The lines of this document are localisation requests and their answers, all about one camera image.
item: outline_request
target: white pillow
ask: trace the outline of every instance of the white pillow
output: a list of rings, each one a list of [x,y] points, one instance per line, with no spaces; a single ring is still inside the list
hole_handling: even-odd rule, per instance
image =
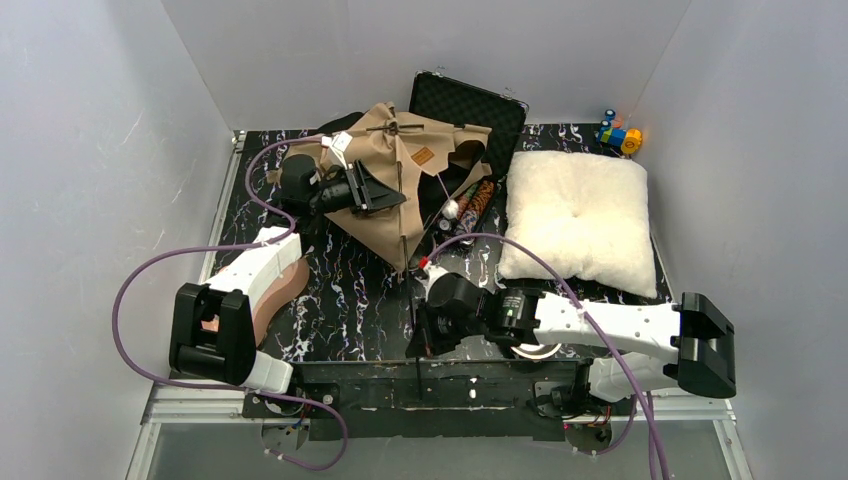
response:
[[[648,229],[647,173],[631,160],[590,153],[521,152],[507,176],[506,237],[563,276],[657,296]],[[520,250],[504,245],[504,278],[550,279]]]

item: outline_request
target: black marble surface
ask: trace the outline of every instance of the black marble surface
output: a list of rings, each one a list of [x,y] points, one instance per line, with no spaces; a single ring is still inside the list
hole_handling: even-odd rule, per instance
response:
[[[590,152],[609,156],[622,156],[594,139],[596,124],[546,124],[527,125],[519,140],[517,150],[563,150]],[[253,241],[265,222],[266,212],[250,202],[244,190],[244,173],[252,155],[265,145],[284,138],[303,137],[311,132],[262,131],[248,132],[243,147],[239,173],[226,212],[226,221],[220,244],[248,243]],[[264,167],[259,167],[252,178],[259,196],[271,200],[275,189],[265,180],[268,170],[279,168],[286,148],[276,154],[269,153]],[[503,233],[506,188],[501,188],[483,231]],[[268,335],[260,347],[262,351],[288,361],[399,361],[412,333],[407,288],[415,297],[424,293],[423,285],[411,278],[406,284],[403,274],[398,274],[375,254],[354,240],[331,222],[323,244],[307,252],[312,275],[303,295],[283,307],[274,317]],[[432,249],[425,239],[413,261]],[[438,263],[448,270],[462,272],[480,286],[494,289],[503,285],[496,276],[501,244],[480,239],[467,252],[449,251]],[[222,252],[215,259],[218,271],[229,264],[237,252]],[[569,285],[581,299],[628,304],[651,305],[671,301],[668,286],[657,265],[657,298],[648,299],[620,292],[592,281],[576,278]],[[557,291],[553,282],[530,282],[550,291]],[[595,357],[607,354],[604,349],[583,345],[563,345],[560,358]],[[456,351],[436,361],[493,360],[504,358],[497,347],[482,337],[466,339]]]

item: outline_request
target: white wall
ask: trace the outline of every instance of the white wall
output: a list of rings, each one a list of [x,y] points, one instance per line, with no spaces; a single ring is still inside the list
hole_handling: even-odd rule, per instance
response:
[[[530,105],[531,121],[632,111],[687,0],[163,0],[232,129],[409,105],[419,70]]]
[[[4,2],[0,65],[0,478],[123,478],[150,383],[111,302],[155,252],[208,241],[231,135],[159,2]],[[130,352],[159,373],[200,262],[130,292]]]
[[[672,284],[737,326],[757,478],[845,478],[848,4],[693,0],[633,115]]]

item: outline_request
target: colorful toy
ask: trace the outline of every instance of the colorful toy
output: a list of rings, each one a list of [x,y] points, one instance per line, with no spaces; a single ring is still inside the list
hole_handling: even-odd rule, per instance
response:
[[[626,155],[630,155],[636,150],[639,150],[639,147],[642,146],[642,132],[635,128],[622,130],[621,128],[618,128],[621,126],[620,123],[617,126],[614,126],[613,122],[615,121],[615,110],[613,109],[609,109],[604,112],[604,116],[604,121],[601,122],[601,129],[598,131],[597,139],[599,143],[606,143],[614,147],[621,147],[621,153]]]

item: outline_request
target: tan fabric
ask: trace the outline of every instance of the tan fabric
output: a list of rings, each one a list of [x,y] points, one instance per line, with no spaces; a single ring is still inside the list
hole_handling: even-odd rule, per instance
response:
[[[398,125],[397,133],[391,129],[366,130],[391,126],[395,122]],[[374,177],[403,193],[407,201],[367,216],[356,216],[345,209],[327,214],[327,218],[395,269],[402,271],[406,267],[402,237],[406,236],[407,248],[412,254],[424,236],[424,225],[418,211],[418,180],[422,172],[437,175],[448,167],[448,161],[468,168],[471,159],[464,152],[474,149],[460,148],[457,151],[457,147],[465,142],[479,142],[485,147],[490,131],[489,128],[474,125],[465,125],[460,129],[408,112],[395,114],[391,103],[377,104],[347,130],[353,140],[345,150],[345,159],[349,163],[361,160]],[[318,164],[325,170],[330,167],[326,152],[318,144],[296,145],[289,150],[288,155],[296,154],[320,159]],[[468,186],[491,173],[488,164],[478,162],[469,172],[463,186],[456,192],[450,192],[451,196],[459,195]]]

